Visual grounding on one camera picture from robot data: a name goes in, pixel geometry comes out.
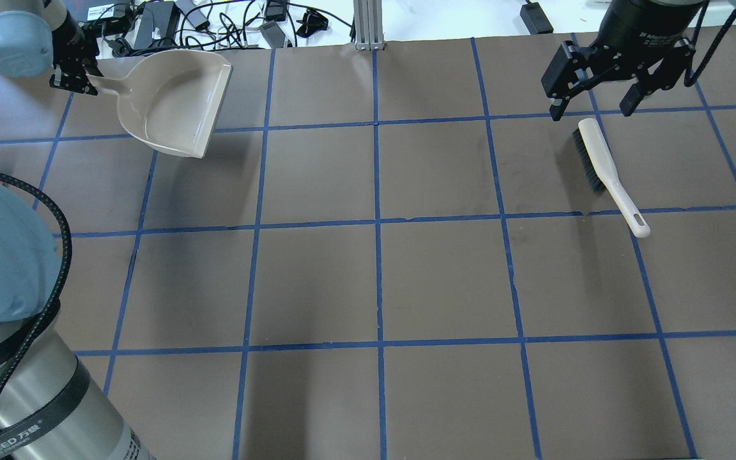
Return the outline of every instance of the white floor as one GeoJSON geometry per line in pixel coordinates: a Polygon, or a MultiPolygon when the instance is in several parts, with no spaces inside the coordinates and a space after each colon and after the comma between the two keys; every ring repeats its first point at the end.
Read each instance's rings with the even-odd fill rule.
{"type": "MultiPolygon", "coordinates": [[[[534,0],[538,1],[555,32],[595,32],[598,30],[608,0],[534,0]]],[[[210,0],[193,0],[197,5],[210,0]]],[[[247,18],[257,15],[265,0],[257,0],[249,8],[247,18]]],[[[321,8],[341,17],[349,23],[353,20],[352,0],[292,0],[321,8]]],[[[249,2],[240,1],[223,6],[214,6],[210,14],[211,30],[218,30],[221,12],[231,17],[235,24],[243,22],[243,10],[249,2]]],[[[385,39],[392,40],[438,40],[450,38],[490,37],[527,35],[528,30],[519,17],[523,0],[385,0],[383,8],[383,31],[385,39]]],[[[715,0],[707,12],[705,26],[723,24],[732,6],[727,0],[715,0]]],[[[290,6],[289,12],[295,20],[303,17],[304,8],[290,6]]],[[[299,38],[299,46],[325,46],[349,43],[349,28],[329,17],[329,29],[312,37],[299,38]]],[[[255,21],[253,29],[259,24],[255,21]]],[[[286,36],[292,36],[288,21],[280,24],[286,36]]],[[[269,47],[256,29],[247,32],[249,44],[269,47]]],[[[203,42],[209,41],[199,36],[203,42]]],[[[103,47],[103,56],[110,56],[103,47]]]]}

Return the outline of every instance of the grid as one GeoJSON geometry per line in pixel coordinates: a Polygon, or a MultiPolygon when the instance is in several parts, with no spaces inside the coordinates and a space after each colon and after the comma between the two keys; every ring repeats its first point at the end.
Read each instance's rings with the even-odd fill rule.
{"type": "MultiPolygon", "coordinates": [[[[83,349],[76,353],[79,356],[103,356],[109,357],[109,366],[106,374],[105,393],[109,393],[111,389],[111,379],[115,365],[115,358],[118,356],[129,355],[187,355],[188,353],[239,353],[241,359],[240,379],[237,396],[236,421],[234,422],[234,440],[233,440],[233,458],[240,456],[240,438],[242,434],[242,417],[243,402],[246,395],[246,374],[249,360],[249,353],[276,352],[289,350],[309,350],[309,349],[376,349],[377,350],[377,367],[378,367],[378,388],[379,388],[379,436],[380,436],[380,456],[382,460],[388,458],[388,438],[386,426],[386,408],[385,408],[385,349],[386,347],[412,347],[412,346],[465,346],[465,344],[517,344],[520,349],[520,358],[522,363],[523,381],[526,391],[526,404],[528,405],[529,422],[532,434],[533,448],[535,457],[542,458],[541,452],[541,430],[535,415],[535,403],[532,390],[532,379],[530,373],[530,361],[528,358],[527,344],[538,343],[559,343],[559,342],[592,342],[592,341],[657,341],[664,363],[666,364],[666,372],[671,384],[672,396],[677,405],[680,424],[683,428],[683,434],[686,438],[687,449],[691,457],[698,457],[698,448],[692,439],[692,434],[687,421],[686,411],[684,410],[683,401],[680,398],[677,378],[675,378],[675,369],[669,356],[667,348],[667,340],[682,338],[700,338],[700,337],[736,337],[736,330],[722,331],[664,331],[658,316],[657,307],[649,283],[648,274],[643,261],[643,254],[637,239],[628,233],[631,239],[634,256],[640,269],[643,288],[648,300],[648,306],[651,311],[652,321],[654,321],[654,333],[631,333],[631,334],[598,334],[598,335],[526,335],[524,332],[521,311],[519,306],[519,293],[516,289],[515,277],[518,273],[518,266],[514,266],[510,239],[509,224],[518,219],[536,219],[536,218],[555,218],[570,216],[590,216],[590,215],[618,215],[617,210],[601,210],[591,211],[589,213],[581,213],[578,211],[558,211],[558,212],[535,212],[535,213],[508,213],[505,209],[505,202],[502,197],[502,187],[500,186],[500,175],[498,171],[498,162],[496,160],[496,148],[494,146],[493,128],[491,128],[491,120],[496,119],[538,119],[549,117],[544,113],[528,113],[528,114],[491,114],[487,102],[487,91],[485,81],[482,75],[482,65],[479,59],[479,50],[477,42],[474,38],[470,40],[470,46],[473,51],[473,60],[476,67],[476,74],[479,80],[479,91],[482,99],[483,116],[465,116],[465,117],[444,117],[431,119],[380,119],[380,97],[379,97],[379,77],[377,52],[374,50],[371,56],[372,64],[372,84],[373,84],[373,119],[363,122],[347,122],[347,123],[318,123],[318,125],[282,125],[270,126],[270,112],[272,106],[272,84],[274,82],[275,69],[275,51],[272,50],[268,72],[268,91],[266,91],[266,110],[263,126],[256,128],[220,128],[217,133],[238,133],[238,132],[261,132],[263,133],[263,143],[261,149],[261,160],[259,166],[259,178],[257,186],[257,211],[254,224],[237,225],[237,226],[213,226],[213,227],[154,227],[146,228],[144,220],[146,216],[146,208],[150,198],[153,178],[155,175],[155,166],[158,159],[158,152],[152,154],[151,163],[149,164],[149,173],[146,180],[146,188],[141,204],[141,212],[138,219],[137,229],[135,231],[116,231],[116,232],[90,232],[90,233],[74,233],[74,238],[112,238],[112,236],[134,236],[134,247],[132,248],[132,258],[129,262],[128,273],[126,274],[125,288],[123,288],[123,296],[121,299],[119,317],[115,327],[114,340],[111,349],[83,349]],[[481,215],[452,215],[452,216],[433,216],[433,217],[382,217],[380,210],[380,193],[382,192],[380,184],[380,127],[383,125],[411,125],[412,123],[448,123],[448,122],[464,122],[464,121],[483,121],[487,133],[487,143],[491,166],[493,166],[493,183],[496,189],[496,203],[498,213],[482,213],[481,215]],[[373,128],[373,152],[374,152],[374,218],[373,219],[354,219],[354,220],[333,220],[333,221],[316,221],[316,222],[283,222],[282,224],[264,224],[262,222],[263,214],[263,189],[266,175],[266,150],[268,149],[269,133],[271,131],[291,130],[291,129],[313,129],[313,128],[345,128],[353,126],[372,126],[373,128]],[[502,244],[505,249],[507,268],[509,272],[509,291],[513,301],[513,315],[517,334],[514,337],[479,337],[479,338],[462,338],[462,339],[427,339],[427,340],[385,340],[383,333],[383,251],[382,251],[382,229],[383,226],[389,224],[407,224],[407,222],[448,222],[448,221],[471,221],[471,220],[499,220],[502,227],[502,244]],[[333,226],[351,226],[351,225],[373,225],[376,228],[376,291],[377,291],[377,335],[375,341],[345,341],[345,342],[325,342],[325,343],[305,343],[305,344],[251,344],[249,337],[251,332],[252,314],[254,306],[255,277],[257,273],[257,256],[258,243],[260,239],[260,230],[274,228],[299,228],[299,227],[333,227],[333,226]],[[158,348],[158,349],[121,349],[119,340],[122,333],[123,320],[129,292],[132,286],[132,275],[135,270],[135,259],[137,259],[138,250],[141,239],[146,235],[165,234],[165,233],[203,233],[203,232],[229,232],[248,230],[254,233],[254,241],[252,245],[251,264],[249,269],[248,297],[246,302],[245,315],[245,331],[243,332],[242,346],[222,346],[222,347],[193,347],[193,348],[158,348]]],[[[677,107],[663,109],[639,109],[638,113],[657,113],[657,112],[704,112],[709,119],[710,125],[716,135],[716,140],[723,152],[725,160],[728,162],[736,182],[736,166],[733,163],[728,148],[725,145],[721,131],[715,122],[713,113],[718,111],[734,111],[736,105],[709,105],[703,94],[703,90],[697,85],[697,91],[701,99],[701,107],[677,107]]],[[[65,120],[70,113],[70,106],[73,102],[74,95],[66,101],[64,113],[61,117],[55,137],[42,137],[41,139],[21,139],[0,141],[0,145],[4,144],[20,144],[33,142],[52,142],[52,149],[47,158],[47,163],[43,170],[40,188],[44,188],[47,177],[50,174],[50,166],[59,143],[70,141],[84,141],[97,139],[127,139],[129,136],[125,134],[119,135],[102,135],[102,136],[78,136],[78,137],[62,137],[61,133],[64,129],[65,120]]],[[[601,111],[595,101],[595,95],[590,92],[590,101],[593,105],[592,111],[576,111],[567,113],[568,116],[593,116],[598,119],[602,130],[602,116],[604,114],[618,114],[619,111],[601,111]]],[[[736,206],[696,206],[687,209],[683,208],[647,208],[642,209],[643,213],[693,213],[707,211],[735,211],[736,206]]]]}

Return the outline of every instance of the black bristle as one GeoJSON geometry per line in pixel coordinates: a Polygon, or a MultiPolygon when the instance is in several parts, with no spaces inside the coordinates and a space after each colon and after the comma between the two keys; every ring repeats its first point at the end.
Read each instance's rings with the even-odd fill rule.
{"type": "Polygon", "coordinates": [[[575,148],[581,157],[581,163],[584,165],[586,180],[589,181],[590,188],[593,192],[601,195],[601,193],[607,190],[607,186],[598,177],[598,172],[595,171],[595,166],[592,165],[590,154],[587,151],[587,144],[584,143],[584,137],[581,136],[581,129],[576,129],[572,132],[572,139],[575,140],[575,148]]]}

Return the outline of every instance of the white dustpan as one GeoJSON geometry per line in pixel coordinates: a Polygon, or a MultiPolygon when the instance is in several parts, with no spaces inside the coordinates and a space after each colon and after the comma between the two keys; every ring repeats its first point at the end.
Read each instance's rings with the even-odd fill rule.
{"type": "Polygon", "coordinates": [[[216,53],[165,50],[125,78],[88,78],[118,96],[118,119],[132,137],[162,153],[202,158],[230,76],[231,64],[216,53]]]}

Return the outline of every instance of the dustpan handle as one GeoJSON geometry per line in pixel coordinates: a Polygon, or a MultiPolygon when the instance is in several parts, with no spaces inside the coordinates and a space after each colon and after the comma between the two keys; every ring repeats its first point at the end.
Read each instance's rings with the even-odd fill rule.
{"type": "Polygon", "coordinates": [[[108,79],[106,77],[97,77],[94,75],[87,75],[90,83],[100,91],[104,91],[108,94],[119,94],[129,93],[129,87],[126,85],[124,79],[108,79]]]}

